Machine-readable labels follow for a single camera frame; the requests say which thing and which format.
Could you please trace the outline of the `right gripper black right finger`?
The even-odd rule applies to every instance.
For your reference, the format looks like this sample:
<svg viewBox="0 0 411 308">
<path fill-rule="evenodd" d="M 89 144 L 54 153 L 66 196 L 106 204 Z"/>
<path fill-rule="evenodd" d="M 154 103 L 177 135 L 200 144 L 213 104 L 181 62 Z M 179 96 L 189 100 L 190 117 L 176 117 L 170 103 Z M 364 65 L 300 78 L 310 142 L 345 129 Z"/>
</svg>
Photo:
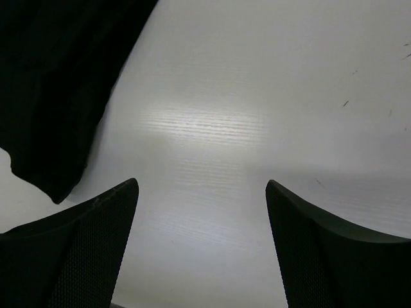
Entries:
<svg viewBox="0 0 411 308">
<path fill-rule="evenodd" d="M 410 240 L 342 219 L 274 180 L 267 210 L 289 307 L 410 307 Z"/>
</svg>

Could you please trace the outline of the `black pleated skirt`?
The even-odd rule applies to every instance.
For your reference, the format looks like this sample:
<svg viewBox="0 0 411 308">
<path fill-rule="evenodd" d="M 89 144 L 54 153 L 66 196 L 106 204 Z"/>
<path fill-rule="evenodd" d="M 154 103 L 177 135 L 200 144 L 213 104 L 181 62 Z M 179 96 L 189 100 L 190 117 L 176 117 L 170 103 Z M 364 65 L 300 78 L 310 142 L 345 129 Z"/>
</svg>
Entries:
<svg viewBox="0 0 411 308">
<path fill-rule="evenodd" d="M 1 147 L 62 202 L 155 1 L 2 1 Z"/>
</svg>

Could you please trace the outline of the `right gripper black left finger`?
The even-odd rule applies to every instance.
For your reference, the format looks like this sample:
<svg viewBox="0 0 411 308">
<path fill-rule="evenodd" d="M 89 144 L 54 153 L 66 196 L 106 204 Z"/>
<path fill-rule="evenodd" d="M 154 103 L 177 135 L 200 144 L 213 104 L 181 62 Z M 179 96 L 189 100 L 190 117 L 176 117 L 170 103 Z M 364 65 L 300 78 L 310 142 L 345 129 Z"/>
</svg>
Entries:
<svg viewBox="0 0 411 308">
<path fill-rule="evenodd" d="M 136 213 L 134 178 L 1 234 L 1 307 L 114 307 Z"/>
</svg>

